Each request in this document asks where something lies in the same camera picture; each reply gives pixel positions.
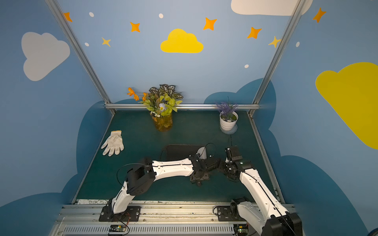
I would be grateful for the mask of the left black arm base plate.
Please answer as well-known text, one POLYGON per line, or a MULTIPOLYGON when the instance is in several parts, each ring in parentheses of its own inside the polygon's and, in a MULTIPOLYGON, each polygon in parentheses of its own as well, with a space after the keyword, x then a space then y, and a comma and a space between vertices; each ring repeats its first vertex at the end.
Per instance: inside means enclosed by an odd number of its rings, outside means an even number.
POLYGON ((99 216, 99 222, 138 222, 140 206, 128 206, 126 211, 114 214, 111 206, 104 206, 99 216))

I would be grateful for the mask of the cleaver knife black handle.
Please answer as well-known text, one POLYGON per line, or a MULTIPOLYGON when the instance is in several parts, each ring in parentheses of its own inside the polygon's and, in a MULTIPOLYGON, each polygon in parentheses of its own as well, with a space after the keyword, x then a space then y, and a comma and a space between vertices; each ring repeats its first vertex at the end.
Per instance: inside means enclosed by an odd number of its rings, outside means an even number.
POLYGON ((198 159, 207 159, 206 147, 200 147, 195 155, 198 159))

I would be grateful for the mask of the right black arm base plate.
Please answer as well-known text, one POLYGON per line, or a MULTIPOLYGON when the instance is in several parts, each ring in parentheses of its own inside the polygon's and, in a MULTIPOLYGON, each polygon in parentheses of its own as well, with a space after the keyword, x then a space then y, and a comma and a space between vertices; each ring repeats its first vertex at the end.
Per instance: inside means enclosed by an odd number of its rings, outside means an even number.
POLYGON ((213 209, 213 214, 217 216, 218 221, 225 222, 225 221, 245 221, 242 218, 235 206, 216 206, 213 209))

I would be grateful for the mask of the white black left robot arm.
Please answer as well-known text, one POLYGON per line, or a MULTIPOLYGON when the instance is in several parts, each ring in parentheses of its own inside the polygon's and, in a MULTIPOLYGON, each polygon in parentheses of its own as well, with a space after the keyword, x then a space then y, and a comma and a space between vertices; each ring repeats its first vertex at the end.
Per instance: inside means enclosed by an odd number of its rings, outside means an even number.
POLYGON ((146 157, 133 164, 127 172, 121 190, 116 197, 109 200, 109 211, 113 215, 125 212, 135 196, 144 194, 154 182, 161 179, 188 177, 191 183, 200 186, 219 165, 220 160, 212 156, 201 159, 191 155, 182 160, 164 162, 146 157))

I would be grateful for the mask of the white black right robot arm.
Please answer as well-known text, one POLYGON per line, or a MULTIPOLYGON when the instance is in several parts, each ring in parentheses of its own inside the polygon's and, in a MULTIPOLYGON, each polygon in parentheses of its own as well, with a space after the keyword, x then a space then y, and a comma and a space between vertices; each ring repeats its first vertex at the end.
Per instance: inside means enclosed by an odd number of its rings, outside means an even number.
POLYGON ((249 191, 258 207, 245 197, 233 199, 230 204, 232 218, 244 219, 259 236, 302 236, 302 220, 290 213, 263 182, 257 169, 244 160, 237 146, 225 149, 226 161, 219 171, 232 180, 239 180, 249 191))

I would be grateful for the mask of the white cotton glove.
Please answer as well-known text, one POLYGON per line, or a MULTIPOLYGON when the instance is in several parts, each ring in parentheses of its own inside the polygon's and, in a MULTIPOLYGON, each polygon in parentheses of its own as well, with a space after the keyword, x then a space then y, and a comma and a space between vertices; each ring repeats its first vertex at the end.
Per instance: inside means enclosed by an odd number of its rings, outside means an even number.
POLYGON ((101 146, 104 149, 102 155, 119 155, 121 151, 124 150, 122 131, 115 130, 111 131, 110 136, 106 139, 104 144, 101 146))

